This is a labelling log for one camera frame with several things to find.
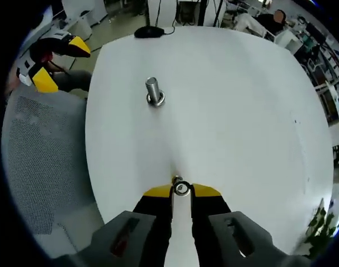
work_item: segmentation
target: person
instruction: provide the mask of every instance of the person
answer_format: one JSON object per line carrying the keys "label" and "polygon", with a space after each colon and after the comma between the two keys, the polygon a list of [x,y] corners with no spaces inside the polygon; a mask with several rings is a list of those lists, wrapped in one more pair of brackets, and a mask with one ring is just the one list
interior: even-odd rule
{"label": "person", "polygon": [[278,9],[274,14],[261,14],[256,20],[266,28],[269,32],[276,35],[283,30],[286,21],[286,14],[284,11]]}
{"label": "person", "polygon": [[[91,84],[92,74],[84,70],[66,70],[50,63],[53,55],[45,55],[45,68],[51,74],[54,82],[57,84],[58,89],[64,92],[70,92],[73,89],[82,89],[86,92],[89,91]],[[13,90],[17,89],[21,81],[16,75],[16,61],[14,62],[6,83],[5,95],[9,95]]]}
{"label": "person", "polygon": [[284,11],[278,9],[274,14],[262,14],[257,18],[253,18],[250,14],[244,13],[237,16],[237,24],[235,30],[245,31],[246,28],[258,33],[264,37],[267,31],[276,35],[279,31],[283,30],[286,20]]}

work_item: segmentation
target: white chair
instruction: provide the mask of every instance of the white chair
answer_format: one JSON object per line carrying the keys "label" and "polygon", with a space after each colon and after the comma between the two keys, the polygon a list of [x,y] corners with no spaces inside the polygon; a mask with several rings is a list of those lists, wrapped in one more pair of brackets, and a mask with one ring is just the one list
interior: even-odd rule
{"label": "white chair", "polygon": [[13,200],[35,239],[52,258],[75,253],[104,223],[89,180],[86,102],[24,85],[7,103],[2,159]]}

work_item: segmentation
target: floor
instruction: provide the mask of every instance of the floor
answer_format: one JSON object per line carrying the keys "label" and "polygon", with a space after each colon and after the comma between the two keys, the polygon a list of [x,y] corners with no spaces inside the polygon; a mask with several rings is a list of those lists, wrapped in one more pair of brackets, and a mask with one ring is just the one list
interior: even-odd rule
{"label": "floor", "polygon": [[[92,27],[93,33],[86,44],[93,51],[108,42],[131,35],[145,25],[145,16],[134,17],[131,14],[118,14],[111,19],[105,17],[100,24]],[[92,52],[90,58],[77,58],[71,69],[93,72],[99,52],[100,49]],[[87,92],[80,89],[74,89],[71,93],[79,97],[87,97]]]}

